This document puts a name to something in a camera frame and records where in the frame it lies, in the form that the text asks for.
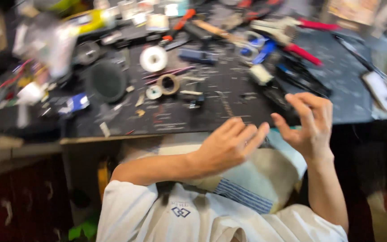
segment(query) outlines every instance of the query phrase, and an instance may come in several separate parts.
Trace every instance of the shirt logo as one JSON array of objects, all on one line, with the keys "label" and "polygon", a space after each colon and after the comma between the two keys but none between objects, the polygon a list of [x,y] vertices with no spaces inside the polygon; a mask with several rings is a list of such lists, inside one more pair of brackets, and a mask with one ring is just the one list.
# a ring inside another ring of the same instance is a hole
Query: shirt logo
[{"label": "shirt logo", "polygon": [[175,216],[176,217],[187,217],[191,212],[185,208],[178,208],[178,207],[173,207],[172,209],[172,212],[174,212]]}]

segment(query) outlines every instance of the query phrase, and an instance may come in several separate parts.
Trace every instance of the wooden cabinet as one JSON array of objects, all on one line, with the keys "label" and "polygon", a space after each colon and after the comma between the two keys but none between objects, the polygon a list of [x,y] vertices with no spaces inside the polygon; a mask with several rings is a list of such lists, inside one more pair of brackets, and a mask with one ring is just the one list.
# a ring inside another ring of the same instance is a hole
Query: wooden cabinet
[{"label": "wooden cabinet", "polygon": [[61,241],[73,225],[61,156],[26,163],[0,175],[0,241]]}]

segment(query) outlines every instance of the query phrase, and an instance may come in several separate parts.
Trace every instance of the black round pad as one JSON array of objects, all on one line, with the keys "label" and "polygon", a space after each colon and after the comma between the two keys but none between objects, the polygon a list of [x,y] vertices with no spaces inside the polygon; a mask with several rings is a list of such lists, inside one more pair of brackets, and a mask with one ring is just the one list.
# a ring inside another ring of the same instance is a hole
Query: black round pad
[{"label": "black round pad", "polygon": [[86,91],[101,101],[112,103],[121,99],[128,85],[128,75],[108,59],[102,59],[85,73]]}]

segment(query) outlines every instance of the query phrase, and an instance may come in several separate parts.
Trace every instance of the person's left hand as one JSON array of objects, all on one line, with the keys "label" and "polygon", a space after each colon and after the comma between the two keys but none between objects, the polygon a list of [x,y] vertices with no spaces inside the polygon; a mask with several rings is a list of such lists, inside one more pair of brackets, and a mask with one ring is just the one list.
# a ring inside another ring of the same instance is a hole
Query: person's left hand
[{"label": "person's left hand", "polygon": [[246,161],[246,158],[260,146],[270,125],[263,123],[245,125],[240,117],[230,118],[216,129],[201,145],[200,149],[187,154],[191,169],[198,176],[223,172]]}]

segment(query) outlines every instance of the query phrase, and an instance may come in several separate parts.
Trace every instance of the hand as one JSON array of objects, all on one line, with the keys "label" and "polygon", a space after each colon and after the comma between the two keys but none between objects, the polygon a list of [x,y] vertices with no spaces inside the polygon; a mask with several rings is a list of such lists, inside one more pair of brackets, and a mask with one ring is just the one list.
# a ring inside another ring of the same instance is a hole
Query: hand
[{"label": "hand", "polygon": [[271,114],[283,140],[303,155],[307,165],[324,159],[333,161],[329,147],[332,103],[311,93],[287,94],[285,98],[298,112],[302,128],[292,130],[282,116]]},{"label": "hand", "polygon": [[193,169],[200,169],[204,175],[222,172],[245,162],[269,131],[268,123],[257,129],[253,124],[246,126],[239,117],[230,118],[204,141],[199,150],[187,155],[188,161]]}]

